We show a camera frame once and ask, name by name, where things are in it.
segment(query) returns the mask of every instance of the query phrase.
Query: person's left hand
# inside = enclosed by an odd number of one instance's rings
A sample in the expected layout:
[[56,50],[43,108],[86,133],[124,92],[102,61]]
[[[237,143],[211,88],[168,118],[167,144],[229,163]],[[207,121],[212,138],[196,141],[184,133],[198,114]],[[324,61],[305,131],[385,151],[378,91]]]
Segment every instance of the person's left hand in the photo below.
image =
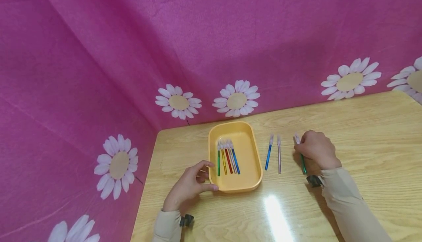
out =
[[209,180],[208,167],[214,167],[214,164],[210,161],[201,161],[186,168],[164,200],[163,212],[177,211],[184,201],[202,192],[218,190],[215,184],[203,184]]

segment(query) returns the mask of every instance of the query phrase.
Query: beige sleeve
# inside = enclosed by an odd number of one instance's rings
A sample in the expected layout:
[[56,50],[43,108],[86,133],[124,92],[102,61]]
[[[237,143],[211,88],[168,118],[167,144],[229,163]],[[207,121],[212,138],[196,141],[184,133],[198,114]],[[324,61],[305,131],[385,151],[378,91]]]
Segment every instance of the beige sleeve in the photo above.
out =
[[152,242],[180,242],[182,235],[180,220],[179,211],[160,211],[155,220]]
[[352,176],[344,168],[323,170],[322,195],[333,211],[346,242],[392,241],[359,193]]

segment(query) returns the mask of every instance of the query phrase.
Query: tan flower center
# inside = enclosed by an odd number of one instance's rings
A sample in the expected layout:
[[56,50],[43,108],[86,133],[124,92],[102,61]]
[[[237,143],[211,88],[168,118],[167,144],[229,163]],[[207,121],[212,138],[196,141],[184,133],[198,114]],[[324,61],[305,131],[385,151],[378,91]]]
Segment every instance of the tan flower center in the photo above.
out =
[[348,92],[355,87],[357,87],[360,82],[363,80],[363,74],[361,73],[351,73],[349,75],[343,76],[337,82],[337,89],[341,92]]
[[126,151],[120,151],[114,155],[110,164],[110,175],[112,178],[119,180],[125,175],[127,167],[129,166],[129,155]]
[[185,110],[189,106],[189,102],[186,98],[178,95],[171,96],[169,98],[169,104],[172,108],[178,110]]
[[407,83],[416,90],[416,92],[422,93],[422,71],[411,73],[407,78]]
[[246,101],[248,101],[248,99],[244,93],[234,93],[228,98],[227,106],[230,109],[239,109],[246,104]]

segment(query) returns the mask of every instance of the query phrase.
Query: blue marker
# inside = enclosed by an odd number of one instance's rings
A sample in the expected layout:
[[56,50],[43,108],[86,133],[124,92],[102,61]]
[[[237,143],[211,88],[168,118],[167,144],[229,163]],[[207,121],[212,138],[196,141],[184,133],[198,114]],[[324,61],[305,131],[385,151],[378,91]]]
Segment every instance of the blue marker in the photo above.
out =
[[268,147],[267,162],[265,163],[265,170],[268,169],[268,162],[270,161],[271,146],[273,145],[274,134],[270,137],[270,146]]

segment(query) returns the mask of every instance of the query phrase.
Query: hand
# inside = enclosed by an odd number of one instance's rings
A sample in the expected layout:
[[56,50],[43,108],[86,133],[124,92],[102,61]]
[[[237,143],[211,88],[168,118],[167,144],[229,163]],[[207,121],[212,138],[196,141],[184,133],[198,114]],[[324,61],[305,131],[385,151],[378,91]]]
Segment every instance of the hand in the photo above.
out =
[[305,132],[301,143],[295,144],[295,150],[315,161],[321,170],[341,167],[341,162],[336,157],[336,148],[322,132],[313,130]]
[[163,212],[177,211],[184,201],[206,191],[218,190],[215,184],[203,184],[209,180],[208,167],[214,167],[214,164],[210,161],[201,161],[186,168],[164,200]]

